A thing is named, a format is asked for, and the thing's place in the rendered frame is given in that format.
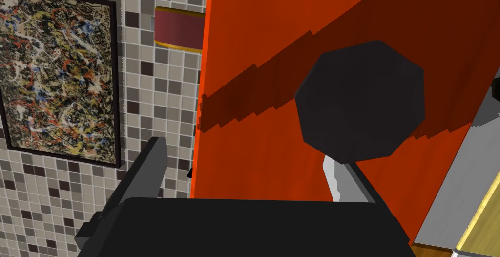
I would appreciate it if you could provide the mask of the red cylinder with gold rim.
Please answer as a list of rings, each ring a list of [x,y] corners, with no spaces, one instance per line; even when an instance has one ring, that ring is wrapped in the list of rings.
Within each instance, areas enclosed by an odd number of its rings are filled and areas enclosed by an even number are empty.
[[[155,7],[154,41],[164,47],[201,53],[205,13]]]

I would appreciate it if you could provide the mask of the black round door knob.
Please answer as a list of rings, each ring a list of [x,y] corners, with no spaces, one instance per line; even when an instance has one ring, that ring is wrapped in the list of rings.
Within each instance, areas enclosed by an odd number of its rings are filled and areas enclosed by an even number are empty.
[[[425,118],[423,70],[382,41],[322,53],[295,93],[303,140],[341,164],[388,157]]]

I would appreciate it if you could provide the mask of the orange door leaf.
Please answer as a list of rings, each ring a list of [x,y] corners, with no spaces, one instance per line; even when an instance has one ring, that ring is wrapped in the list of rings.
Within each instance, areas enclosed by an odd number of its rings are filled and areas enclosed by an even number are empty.
[[[360,169],[414,241],[500,67],[500,0],[207,0],[192,198],[331,200],[293,95],[321,53],[381,40],[425,120]]]

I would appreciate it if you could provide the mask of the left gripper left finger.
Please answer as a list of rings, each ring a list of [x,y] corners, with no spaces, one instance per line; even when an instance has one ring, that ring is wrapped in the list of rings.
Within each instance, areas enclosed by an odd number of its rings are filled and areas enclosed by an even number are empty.
[[[110,196],[103,211],[111,211],[128,198],[156,198],[166,172],[167,161],[166,139],[151,137]]]

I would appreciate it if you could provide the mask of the framed abstract splatter painting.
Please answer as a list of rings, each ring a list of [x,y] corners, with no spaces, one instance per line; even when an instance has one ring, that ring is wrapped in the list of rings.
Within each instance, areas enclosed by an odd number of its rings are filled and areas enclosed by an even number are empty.
[[[121,166],[116,0],[0,0],[7,148]]]

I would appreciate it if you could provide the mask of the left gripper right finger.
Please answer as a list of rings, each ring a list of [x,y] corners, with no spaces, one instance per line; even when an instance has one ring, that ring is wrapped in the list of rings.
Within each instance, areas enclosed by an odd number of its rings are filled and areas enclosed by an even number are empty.
[[[375,203],[371,184],[356,163],[341,164],[325,156],[322,167],[334,201]]]

